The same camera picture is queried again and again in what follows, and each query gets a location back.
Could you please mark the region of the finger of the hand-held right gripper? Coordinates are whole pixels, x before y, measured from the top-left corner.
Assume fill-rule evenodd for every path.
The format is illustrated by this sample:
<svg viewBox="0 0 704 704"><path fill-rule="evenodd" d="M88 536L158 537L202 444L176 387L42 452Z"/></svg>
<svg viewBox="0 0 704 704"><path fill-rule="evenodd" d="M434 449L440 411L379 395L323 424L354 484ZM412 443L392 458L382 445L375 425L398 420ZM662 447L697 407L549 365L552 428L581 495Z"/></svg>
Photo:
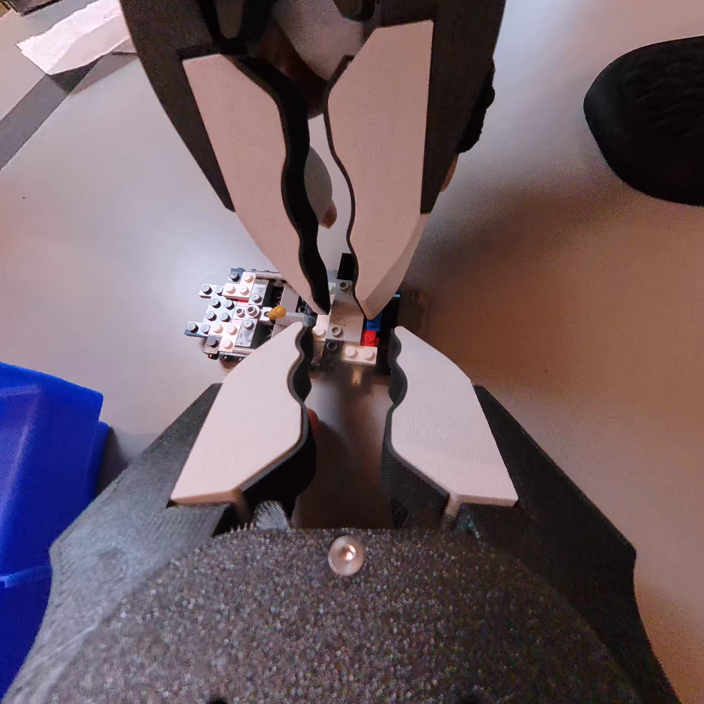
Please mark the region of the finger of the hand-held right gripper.
<svg viewBox="0 0 704 704"><path fill-rule="evenodd" d="M300 297L327 314L318 230L334 211L332 183L311 149L303 96L260 59L209 54L182 65L236 215Z"/></svg>
<svg viewBox="0 0 704 704"><path fill-rule="evenodd" d="M348 243L366 318L390 302L428 215L421 211L431 19L377 28L327 99L331 151L353 197Z"/></svg>

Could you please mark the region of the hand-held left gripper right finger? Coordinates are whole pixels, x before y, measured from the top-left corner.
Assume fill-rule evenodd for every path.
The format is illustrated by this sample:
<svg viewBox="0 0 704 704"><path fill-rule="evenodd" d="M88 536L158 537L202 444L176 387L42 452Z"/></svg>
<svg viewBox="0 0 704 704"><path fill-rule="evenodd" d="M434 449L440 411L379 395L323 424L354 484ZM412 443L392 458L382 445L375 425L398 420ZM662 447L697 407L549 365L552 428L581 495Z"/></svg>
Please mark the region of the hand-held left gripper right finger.
<svg viewBox="0 0 704 704"><path fill-rule="evenodd" d="M468 375L405 327L389 338L381 481L393 523L452 523L518 494Z"/></svg>

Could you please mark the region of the white paper sheets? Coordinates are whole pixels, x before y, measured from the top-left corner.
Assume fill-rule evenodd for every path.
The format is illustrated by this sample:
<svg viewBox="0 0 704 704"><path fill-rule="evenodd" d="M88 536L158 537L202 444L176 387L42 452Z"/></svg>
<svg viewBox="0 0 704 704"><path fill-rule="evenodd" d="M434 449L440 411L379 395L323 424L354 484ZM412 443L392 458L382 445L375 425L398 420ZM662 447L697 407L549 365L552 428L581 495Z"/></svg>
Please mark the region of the white paper sheets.
<svg viewBox="0 0 704 704"><path fill-rule="evenodd" d="M46 75L81 68L109 54L136 54L119 1L94 1L17 47Z"/></svg>

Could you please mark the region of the lego car model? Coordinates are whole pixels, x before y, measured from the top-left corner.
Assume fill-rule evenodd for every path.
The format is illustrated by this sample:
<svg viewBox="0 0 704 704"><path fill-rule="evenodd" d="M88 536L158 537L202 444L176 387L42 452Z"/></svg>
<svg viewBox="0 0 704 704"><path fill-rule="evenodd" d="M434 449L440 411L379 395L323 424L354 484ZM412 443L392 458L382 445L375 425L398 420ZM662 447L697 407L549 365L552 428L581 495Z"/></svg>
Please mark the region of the lego car model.
<svg viewBox="0 0 704 704"><path fill-rule="evenodd" d="M201 339L207 357L235 363L301 322L311 329L314 370L330 373L339 363L349 365L357 384L365 373L388 375L389 339L403 293L398 290L381 313L367 318L353 297L352 272L353 259L344 253L338 269L327 272L330 313L318 314L278 272L233 268L224 284L201 285L206 312L188 322L184 334Z"/></svg>

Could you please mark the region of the blue plastic bin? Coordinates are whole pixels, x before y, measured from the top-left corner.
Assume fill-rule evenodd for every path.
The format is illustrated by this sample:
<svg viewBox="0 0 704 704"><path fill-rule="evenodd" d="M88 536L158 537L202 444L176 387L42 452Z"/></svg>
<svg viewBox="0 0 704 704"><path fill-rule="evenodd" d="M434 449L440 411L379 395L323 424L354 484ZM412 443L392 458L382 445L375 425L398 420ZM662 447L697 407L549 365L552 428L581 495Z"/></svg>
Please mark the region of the blue plastic bin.
<svg viewBox="0 0 704 704"><path fill-rule="evenodd" d="M96 496L100 392L1 364L1 697L47 609L51 544Z"/></svg>

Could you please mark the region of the black rough rounded object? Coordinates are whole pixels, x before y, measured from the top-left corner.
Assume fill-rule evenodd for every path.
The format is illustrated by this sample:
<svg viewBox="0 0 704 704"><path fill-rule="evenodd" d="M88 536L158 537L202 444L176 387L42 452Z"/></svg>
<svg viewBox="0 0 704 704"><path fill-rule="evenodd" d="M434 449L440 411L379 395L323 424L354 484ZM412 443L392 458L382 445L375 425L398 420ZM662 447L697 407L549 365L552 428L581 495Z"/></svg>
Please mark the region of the black rough rounded object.
<svg viewBox="0 0 704 704"><path fill-rule="evenodd" d="M614 59L589 87L584 115L625 184L663 201L703 206L703 36Z"/></svg>

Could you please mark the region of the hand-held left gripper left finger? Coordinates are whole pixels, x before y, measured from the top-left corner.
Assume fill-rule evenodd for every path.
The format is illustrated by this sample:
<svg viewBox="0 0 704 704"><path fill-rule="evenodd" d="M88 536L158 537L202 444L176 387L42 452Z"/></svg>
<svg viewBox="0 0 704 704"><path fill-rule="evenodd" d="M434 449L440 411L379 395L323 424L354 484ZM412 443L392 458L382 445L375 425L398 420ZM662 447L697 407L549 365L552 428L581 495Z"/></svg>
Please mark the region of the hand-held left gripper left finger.
<svg viewBox="0 0 704 704"><path fill-rule="evenodd" d="M305 407L310 327L291 324L224 379L171 491L178 506L232 504L248 520L266 501L287 518L315 473Z"/></svg>

